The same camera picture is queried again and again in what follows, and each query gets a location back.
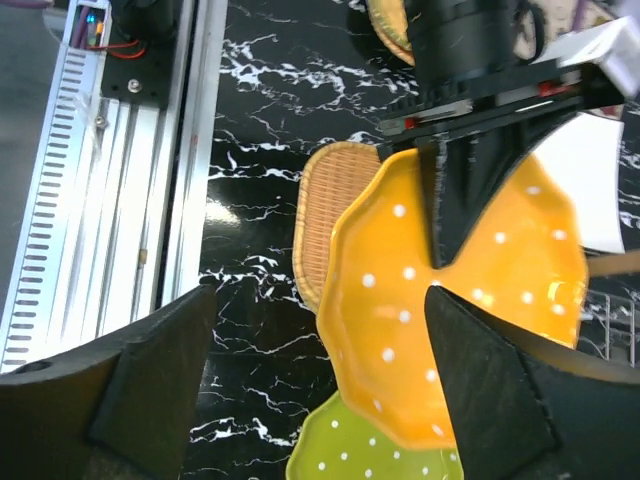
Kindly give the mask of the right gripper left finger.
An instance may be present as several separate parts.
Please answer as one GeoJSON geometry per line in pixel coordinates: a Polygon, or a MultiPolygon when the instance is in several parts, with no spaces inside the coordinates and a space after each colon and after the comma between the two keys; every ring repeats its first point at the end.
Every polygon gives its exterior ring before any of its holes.
{"type": "Polygon", "coordinates": [[[2,478],[178,478],[216,313],[213,287],[199,286],[2,375],[2,478]]]}

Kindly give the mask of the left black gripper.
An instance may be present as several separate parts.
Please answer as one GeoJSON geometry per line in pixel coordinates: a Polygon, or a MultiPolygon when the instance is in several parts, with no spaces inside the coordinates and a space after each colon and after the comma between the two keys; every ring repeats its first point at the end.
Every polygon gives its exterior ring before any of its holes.
{"type": "Polygon", "coordinates": [[[419,139],[429,256],[432,266],[444,268],[514,169],[576,116],[511,120],[517,110],[542,98],[576,110],[620,105],[625,85],[603,55],[584,56],[599,47],[602,29],[549,42],[546,13],[535,1],[405,1],[402,7],[418,92],[389,107],[379,152],[392,155],[419,139]],[[459,128],[468,130],[453,131],[459,128]]]}

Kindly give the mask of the orange octagonal plate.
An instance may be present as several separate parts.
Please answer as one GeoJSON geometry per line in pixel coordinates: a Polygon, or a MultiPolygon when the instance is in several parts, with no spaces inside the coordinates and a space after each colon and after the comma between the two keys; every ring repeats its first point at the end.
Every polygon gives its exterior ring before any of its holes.
{"type": "Polygon", "coordinates": [[[573,204],[534,156],[493,197],[456,259],[434,268],[419,173],[416,150],[391,156],[341,215],[316,323],[351,410],[401,447],[449,448],[427,289],[442,286],[571,348],[588,272],[573,204]]]}

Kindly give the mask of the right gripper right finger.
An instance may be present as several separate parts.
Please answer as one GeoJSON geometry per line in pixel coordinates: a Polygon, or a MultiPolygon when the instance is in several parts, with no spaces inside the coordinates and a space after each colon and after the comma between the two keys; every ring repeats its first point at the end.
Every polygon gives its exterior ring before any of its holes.
{"type": "Polygon", "coordinates": [[[443,287],[430,343],[467,479],[636,479],[639,371],[501,320],[443,287]]]}

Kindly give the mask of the white black-rimmed square plate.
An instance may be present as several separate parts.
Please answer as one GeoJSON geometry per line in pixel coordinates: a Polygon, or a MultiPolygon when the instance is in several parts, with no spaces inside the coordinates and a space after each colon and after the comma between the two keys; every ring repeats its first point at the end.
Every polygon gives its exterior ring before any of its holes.
{"type": "Polygon", "coordinates": [[[580,113],[533,150],[547,175],[574,203],[582,245],[622,254],[618,158],[624,125],[580,113]]]}

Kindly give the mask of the green dotted plate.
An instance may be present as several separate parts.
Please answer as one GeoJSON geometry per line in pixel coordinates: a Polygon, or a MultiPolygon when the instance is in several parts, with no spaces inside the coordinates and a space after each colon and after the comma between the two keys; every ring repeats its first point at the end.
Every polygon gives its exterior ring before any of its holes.
{"type": "Polygon", "coordinates": [[[334,393],[304,420],[286,466],[290,480],[455,480],[455,449],[406,450],[358,416],[334,393]]]}

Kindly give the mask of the green wicker plate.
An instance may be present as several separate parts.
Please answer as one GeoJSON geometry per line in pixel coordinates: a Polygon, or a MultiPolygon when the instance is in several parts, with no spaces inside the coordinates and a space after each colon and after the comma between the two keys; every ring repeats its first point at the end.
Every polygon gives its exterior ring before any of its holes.
{"type": "Polygon", "coordinates": [[[367,11],[382,43],[405,63],[414,66],[415,61],[407,38],[407,19],[402,0],[368,0],[367,11]]]}

